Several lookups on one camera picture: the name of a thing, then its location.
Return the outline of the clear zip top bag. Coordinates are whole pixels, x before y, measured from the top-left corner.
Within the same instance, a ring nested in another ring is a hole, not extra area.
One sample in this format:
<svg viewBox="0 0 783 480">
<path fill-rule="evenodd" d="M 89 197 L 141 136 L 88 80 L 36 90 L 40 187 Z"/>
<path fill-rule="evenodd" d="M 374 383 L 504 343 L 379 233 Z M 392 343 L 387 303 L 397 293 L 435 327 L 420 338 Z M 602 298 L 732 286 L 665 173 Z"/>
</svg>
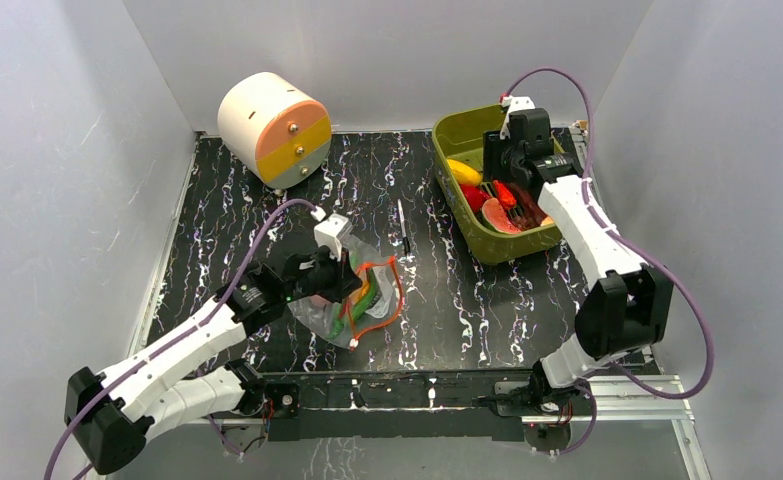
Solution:
<svg viewBox="0 0 783 480">
<path fill-rule="evenodd" d="M 381 254 L 355 236 L 347 237 L 343 246 L 362 286 L 341 303 L 314 296 L 291 303 L 289 309 L 296 320 L 327 342 L 354 349 L 365 334 L 398 319 L 404 289 L 396 257 Z"/>
</svg>

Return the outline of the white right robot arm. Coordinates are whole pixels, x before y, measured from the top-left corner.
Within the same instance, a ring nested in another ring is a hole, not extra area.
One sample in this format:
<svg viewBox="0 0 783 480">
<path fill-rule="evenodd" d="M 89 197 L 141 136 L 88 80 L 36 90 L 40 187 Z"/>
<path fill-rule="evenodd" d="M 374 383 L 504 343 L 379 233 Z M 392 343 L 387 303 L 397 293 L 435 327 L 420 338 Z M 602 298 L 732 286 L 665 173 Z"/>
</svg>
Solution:
<svg viewBox="0 0 783 480">
<path fill-rule="evenodd" d="M 483 136 L 490 180 L 506 180 L 550 216 L 582 268 L 588 293 L 574 332 L 532 367 L 528 382 L 475 400 L 501 416 L 554 414 L 590 389 L 589 378 L 623 356 L 662 340 L 673 285 L 657 268 L 613 239 L 594 214 L 590 179 L 579 160 L 558 154 L 542 108 L 508 110 L 500 130 Z"/>
</svg>

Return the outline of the yellow mango toy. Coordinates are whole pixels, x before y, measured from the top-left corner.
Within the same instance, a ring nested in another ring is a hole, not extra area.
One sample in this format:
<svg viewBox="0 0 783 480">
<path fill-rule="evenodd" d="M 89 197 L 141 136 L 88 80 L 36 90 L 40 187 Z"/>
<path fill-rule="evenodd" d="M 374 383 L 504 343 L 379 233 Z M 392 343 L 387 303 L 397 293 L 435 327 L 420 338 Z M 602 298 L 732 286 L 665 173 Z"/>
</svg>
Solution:
<svg viewBox="0 0 783 480">
<path fill-rule="evenodd" d="M 452 158 L 447 158 L 446 162 L 452 177 L 458 185 L 478 187 L 482 183 L 482 173 L 469 164 Z"/>
</svg>

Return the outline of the pink peach toy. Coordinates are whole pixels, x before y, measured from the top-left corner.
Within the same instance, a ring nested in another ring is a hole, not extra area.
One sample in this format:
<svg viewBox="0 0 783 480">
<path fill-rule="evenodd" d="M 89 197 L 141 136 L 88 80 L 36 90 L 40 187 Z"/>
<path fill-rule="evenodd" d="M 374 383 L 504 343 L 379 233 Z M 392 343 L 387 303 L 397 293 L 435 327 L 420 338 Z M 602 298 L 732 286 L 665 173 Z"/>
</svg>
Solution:
<svg viewBox="0 0 783 480">
<path fill-rule="evenodd" d="M 330 302 L 319 295 L 312 296 L 309 300 L 311 306 L 317 310 L 326 310 L 334 305 L 334 302 Z"/>
</svg>

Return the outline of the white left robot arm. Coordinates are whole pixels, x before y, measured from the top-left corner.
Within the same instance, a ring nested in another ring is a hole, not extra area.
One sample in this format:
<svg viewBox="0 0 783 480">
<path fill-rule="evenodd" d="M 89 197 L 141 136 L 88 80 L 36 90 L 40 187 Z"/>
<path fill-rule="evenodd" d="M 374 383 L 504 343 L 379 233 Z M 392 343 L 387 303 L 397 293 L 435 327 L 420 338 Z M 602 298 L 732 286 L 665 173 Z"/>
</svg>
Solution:
<svg viewBox="0 0 783 480">
<path fill-rule="evenodd" d="M 341 301 L 362 285 L 346 247 L 293 254 L 281 271 L 251 260 L 200 310 L 152 345 L 100 372 L 82 367 L 66 387 L 64 439 L 73 438 L 100 475 L 135 459 L 158 435 L 187 421 L 235 410 L 261 411 L 262 383 L 232 363 L 188 374 L 220 351 L 281 318 L 288 304 L 319 296 Z"/>
</svg>

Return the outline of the green chili pepper toy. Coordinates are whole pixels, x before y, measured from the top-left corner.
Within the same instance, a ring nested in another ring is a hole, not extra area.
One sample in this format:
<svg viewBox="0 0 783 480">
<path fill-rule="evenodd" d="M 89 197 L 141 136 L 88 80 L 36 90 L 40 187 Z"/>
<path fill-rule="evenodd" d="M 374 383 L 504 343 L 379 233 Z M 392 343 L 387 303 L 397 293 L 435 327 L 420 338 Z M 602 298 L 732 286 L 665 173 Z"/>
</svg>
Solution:
<svg viewBox="0 0 783 480">
<path fill-rule="evenodd" d="M 334 304 L 331 308 L 331 327 L 329 337 L 338 339 L 342 335 L 355 337 L 361 330 L 367 327 L 373 315 L 369 311 L 381 300 L 381 290 L 373 285 L 371 295 L 354 303 L 349 296 L 343 304 Z"/>
</svg>

